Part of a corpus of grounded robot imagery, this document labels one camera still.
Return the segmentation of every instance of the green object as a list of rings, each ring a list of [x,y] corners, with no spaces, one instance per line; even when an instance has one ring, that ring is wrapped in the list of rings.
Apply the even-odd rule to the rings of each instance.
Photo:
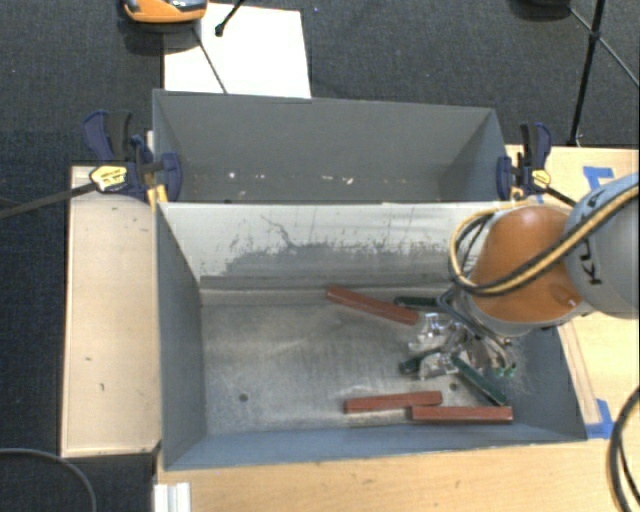
[[[451,364],[453,364],[460,373],[469,381],[471,384],[480,389],[489,400],[491,400],[496,405],[505,405],[507,403],[507,396],[496,388],[491,382],[489,382],[484,376],[478,373],[476,370],[471,368],[467,363],[465,363],[458,356],[451,357]]]
[[[396,306],[405,306],[407,308],[437,308],[437,299],[434,297],[396,297],[393,299]]]

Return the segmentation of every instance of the black cable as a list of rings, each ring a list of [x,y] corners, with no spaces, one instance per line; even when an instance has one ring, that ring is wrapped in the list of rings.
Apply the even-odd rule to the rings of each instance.
[[[91,485],[91,482],[87,478],[87,475],[85,475],[80,470],[80,468],[78,468],[78,466],[76,466],[72,462],[69,462],[68,460],[63,459],[62,457],[58,457],[57,455],[54,455],[53,453],[43,452],[43,451],[40,451],[40,450],[32,450],[30,448],[0,448],[0,457],[2,457],[3,455],[5,455],[5,456],[6,455],[9,455],[9,456],[17,455],[17,456],[20,456],[20,457],[41,458],[41,459],[45,459],[45,460],[49,460],[49,461],[55,462],[57,464],[62,465],[65,468],[67,468],[69,471],[71,471],[71,473],[73,473],[82,482],[82,485],[86,489],[87,494],[89,494],[89,498],[91,499],[91,512],[98,512],[98,504],[97,504],[97,499],[96,499],[96,493],[93,490],[93,486]]]
[[[624,426],[631,415],[631,411],[638,405],[640,399],[640,387],[636,388],[633,393],[627,398],[624,403],[618,419],[613,424],[613,431],[611,432],[611,440],[609,441],[609,449],[607,452],[607,462],[609,469],[609,477],[611,478],[611,486],[613,488],[613,497],[616,500],[616,504],[623,512],[631,512],[629,508],[629,502],[627,501],[622,485],[620,483],[620,471],[618,467],[618,454],[620,452],[620,446],[622,443],[622,431]]]
[[[222,80],[220,79],[220,75],[218,75],[218,72],[216,71],[216,67],[213,65],[213,62],[211,61],[211,58],[209,57],[209,53],[205,49],[204,44],[202,43],[202,39],[200,39],[200,36],[198,35],[198,32],[196,31],[195,28],[192,28],[191,32],[193,32],[193,35],[196,38],[196,41],[198,41],[198,45],[200,46],[202,53],[204,53],[204,58],[207,59],[207,62],[209,63],[209,67],[211,68],[211,71],[213,71],[213,76],[216,77],[218,85],[220,86],[220,89],[222,89],[222,94],[229,94],[229,91],[227,91],[227,89],[224,87],[224,84],[222,83]]]
[[[576,11],[573,7],[569,7],[569,12],[573,14],[576,17],[576,19],[580,23],[582,23],[587,29],[591,30],[589,23],[587,23],[587,21],[578,13],[578,11]],[[631,81],[635,84],[635,86],[640,87],[640,81],[638,81],[638,79],[634,76],[629,66],[627,66],[627,64],[613,50],[611,45],[607,43],[607,41],[605,41],[602,37],[598,39],[598,42],[604,47],[605,50],[607,50],[607,52],[609,52],[609,55],[613,57],[613,60],[615,60],[618,63],[618,65],[623,69],[623,71],[627,74],[627,76],[631,78]]]
[[[23,213],[28,213],[44,206],[49,206],[60,201],[66,201],[68,199],[73,199],[74,197],[78,197],[84,194],[88,194],[89,192],[94,192],[96,190],[95,183],[87,183],[86,185],[82,185],[80,187],[72,188],[70,190],[63,190],[62,192],[58,192],[56,194],[52,194],[50,196],[42,197],[40,199],[36,199],[34,201],[30,201],[28,203],[20,204],[18,206],[14,206],[13,208],[8,208],[0,212],[0,220],[8,219],[10,217],[15,217],[16,215],[21,215]]]
[[[555,188],[547,187],[546,193],[552,197],[555,197],[556,199],[559,199],[567,206],[571,206],[571,208],[573,208],[576,204],[578,204],[569,196],[565,196],[562,192],[560,192],[559,190],[556,190]]]
[[[622,437],[620,437],[620,461],[622,462],[622,471],[624,472],[624,476],[627,479],[627,483],[629,484],[631,493],[636,499],[638,505],[640,505],[640,492],[638,492],[638,487],[636,486],[636,482],[633,479],[633,475],[631,474],[631,469],[629,468],[629,464],[627,463],[627,456],[624,452],[624,443]]]
[[[489,220],[492,217],[493,217],[493,215],[487,215],[486,217],[480,217],[478,219],[478,220],[480,220],[480,222],[478,223],[479,227],[476,229],[476,232],[473,234],[473,237],[469,241],[469,245],[467,246],[467,250],[464,252],[464,256],[462,257],[462,263],[460,264],[460,269],[462,270],[462,272],[464,272],[464,267],[467,264],[467,260],[469,259],[469,255],[471,254],[471,249],[473,249],[473,246],[478,241],[478,237],[480,236],[480,233],[482,233],[482,230],[484,229],[484,227],[487,225],[487,222],[489,222]]]
[[[522,274],[523,272],[525,272],[526,270],[528,270],[529,268],[531,268],[532,266],[536,265],[538,262],[540,262],[542,259],[546,258],[551,252],[553,252],[560,244],[562,244],[566,239],[570,238],[578,229],[580,229],[585,223],[589,222],[593,217],[595,217],[596,215],[598,215],[600,213],[600,211],[602,210],[602,208],[606,205],[611,203],[612,201],[614,201],[615,199],[617,199],[619,196],[621,196],[622,194],[625,194],[626,192],[628,192],[629,190],[631,190],[634,187],[637,187],[638,184],[637,183],[633,183],[632,185],[630,185],[629,187],[621,190],[620,192],[618,192],[614,197],[612,197],[609,201],[607,201],[607,203],[605,203],[604,205],[601,205],[600,207],[592,210],[588,215],[586,215],[585,217],[583,217],[583,219],[581,220],[581,222],[577,223],[573,228],[571,228],[567,233],[565,233],[562,238],[560,238],[560,240],[558,240],[555,244],[553,244],[552,246],[548,247],[547,249],[545,249],[544,251],[542,251],[541,253],[537,254],[536,256],[534,256],[533,258],[529,259],[528,261],[526,261],[524,264],[520,265],[518,268],[516,268],[515,270],[512,270],[511,272],[509,272],[507,275],[500,277],[498,279],[495,279],[493,281],[487,282],[487,283],[483,283],[483,284],[478,284],[475,286],[469,286],[465,283],[463,283],[462,281],[460,281],[460,279],[458,278],[458,276],[455,275],[455,272],[452,271],[451,268],[451,264],[449,264],[449,268],[450,268],[450,273],[452,275],[453,281],[456,283],[457,286],[459,286],[460,288],[464,289],[465,291],[467,291],[469,294],[471,295],[476,295],[476,296],[480,296],[480,297],[495,297],[498,295],[505,295],[513,290],[522,288],[524,286],[526,286],[527,284],[531,283],[534,279],[537,279],[538,277],[540,277],[541,275],[545,274],[546,272],[548,272],[549,270],[551,270],[556,264],[558,264],[561,261],[561,258],[567,256],[568,254],[572,253],[574,250],[576,250],[579,246],[579,243],[576,243],[574,246],[569,247],[568,249],[566,249],[565,251],[563,251],[562,253],[560,253],[556,259],[556,261],[553,264],[550,264],[548,267],[543,268],[541,270],[539,270],[538,272],[536,272],[535,274],[532,274],[531,276],[529,276],[526,280],[524,280],[522,283],[519,283],[518,285],[513,286],[512,288],[509,288],[507,290],[501,290],[500,292],[485,292],[484,290],[486,290],[487,288],[492,288],[494,286],[498,286],[501,285],[511,279],[514,279],[515,277],[518,277],[520,274]],[[593,229],[591,229],[590,231],[588,231],[583,239],[587,238],[588,236],[591,236],[594,232],[596,232],[600,227],[602,227],[604,224],[606,224],[606,222],[613,217],[615,214],[617,214],[622,208],[624,208],[626,206],[627,203],[623,203],[621,204],[618,208],[612,210],[608,215],[606,215],[605,217],[603,217],[603,219],[601,220],[601,222],[595,226]],[[457,247],[459,247],[460,243],[462,242],[463,238],[462,238],[462,234],[463,233],[467,233],[468,235],[468,231],[464,230],[460,236],[458,237],[458,240],[456,241],[456,250]]]

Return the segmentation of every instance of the blue tape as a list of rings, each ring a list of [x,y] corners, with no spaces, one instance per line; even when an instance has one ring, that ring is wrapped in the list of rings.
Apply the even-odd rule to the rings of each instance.
[[[593,425],[585,425],[587,437],[589,439],[609,439],[613,431],[613,419],[609,412],[609,406],[607,402],[599,398],[596,398],[596,404],[598,405],[602,421]]]
[[[583,167],[582,172],[591,190],[600,187],[600,178],[613,178],[613,169],[609,167]]]

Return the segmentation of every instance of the black carpet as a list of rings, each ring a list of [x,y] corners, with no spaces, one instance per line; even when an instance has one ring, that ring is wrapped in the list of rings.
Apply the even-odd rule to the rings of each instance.
[[[564,144],[588,42],[575,16],[519,0],[264,0],[301,10],[312,94],[496,109],[506,142],[542,121]],[[573,7],[589,22],[595,0]],[[637,0],[608,2],[603,37],[638,76]],[[116,0],[5,2],[0,18],[0,197],[28,201],[68,185],[92,154],[79,126],[96,109],[151,127],[161,37],[132,28]],[[596,50],[582,145],[638,147],[638,88]],[[63,204],[0,221],[0,448],[56,452],[65,298]],[[150,510],[151,459],[79,461],[99,510]],[[0,458],[0,510],[89,510],[52,463]]]

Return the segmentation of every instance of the bin floor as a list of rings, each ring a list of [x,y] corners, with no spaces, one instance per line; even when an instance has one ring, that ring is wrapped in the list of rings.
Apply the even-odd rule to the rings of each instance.
[[[282,293],[271,301],[273,293],[265,300],[257,290],[247,292],[253,304],[202,306],[211,435],[409,421],[406,411],[343,414],[343,401],[356,396],[440,390],[444,405],[486,404],[455,375],[400,375],[419,327]]]

